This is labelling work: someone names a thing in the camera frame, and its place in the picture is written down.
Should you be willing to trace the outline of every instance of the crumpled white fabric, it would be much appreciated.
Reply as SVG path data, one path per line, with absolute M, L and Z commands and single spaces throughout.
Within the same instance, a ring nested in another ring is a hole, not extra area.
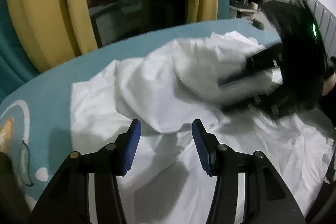
M 73 84 L 71 134 L 80 153 L 114 142 L 132 119 L 142 122 L 132 168 L 118 178 L 129 224 L 206 222 L 216 178 L 202 170 L 191 134 L 194 119 L 237 152 L 265 152 L 307 214 L 332 157 L 331 122 L 319 110 L 275 122 L 260 111 L 226 115 L 218 107 L 279 81 L 279 72 L 265 73 L 219 90 L 218 77 L 238 72 L 246 54 L 260 49 L 254 38 L 237 32 L 175 39 L 147 57 L 115 60 L 91 80 Z M 243 209 L 240 174 L 236 223 Z

